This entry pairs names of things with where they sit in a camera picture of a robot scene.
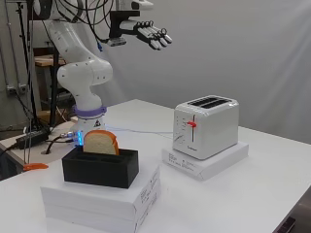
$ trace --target red button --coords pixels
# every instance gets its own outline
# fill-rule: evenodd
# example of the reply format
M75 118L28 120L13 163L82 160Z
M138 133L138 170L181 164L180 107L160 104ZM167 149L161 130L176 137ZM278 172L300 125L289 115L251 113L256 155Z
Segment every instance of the red button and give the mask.
M187 125L191 126L192 128L195 128L195 127L196 127L196 123L195 123L195 122L192 122L192 121L188 121L188 122L187 122Z

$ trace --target floor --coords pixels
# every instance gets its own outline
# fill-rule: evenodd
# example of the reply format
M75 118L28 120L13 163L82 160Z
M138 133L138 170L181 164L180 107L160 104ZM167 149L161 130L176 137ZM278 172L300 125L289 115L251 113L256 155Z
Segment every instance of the floor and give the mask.
M291 233L311 232L311 187L303 195L291 217L295 218L295 227Z

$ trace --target electrical outlet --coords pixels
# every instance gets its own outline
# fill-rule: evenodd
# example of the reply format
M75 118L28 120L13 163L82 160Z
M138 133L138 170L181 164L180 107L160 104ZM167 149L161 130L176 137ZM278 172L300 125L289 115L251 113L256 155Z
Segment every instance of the electrical outlet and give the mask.
M19 84L18 85L18 93L25 94L27 92L27 85L26 84Z
M7 85L7 94L9 96L16 96L17 95L17 90L14 86Z

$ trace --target black box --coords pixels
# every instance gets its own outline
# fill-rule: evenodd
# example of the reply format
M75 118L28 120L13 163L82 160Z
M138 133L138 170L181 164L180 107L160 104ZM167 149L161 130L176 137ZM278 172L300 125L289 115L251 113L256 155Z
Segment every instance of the black box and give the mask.
M120 155L83 152L76 147L62 158L64 180L129 188L139 172L138 151L120 149Z

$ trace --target toaster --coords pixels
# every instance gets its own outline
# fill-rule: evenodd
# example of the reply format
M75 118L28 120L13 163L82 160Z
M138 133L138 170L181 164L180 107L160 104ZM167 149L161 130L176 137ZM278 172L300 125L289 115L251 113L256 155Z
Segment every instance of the toaster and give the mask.
M239 103L209 95L174 111L173 149L207 159L238 142Z

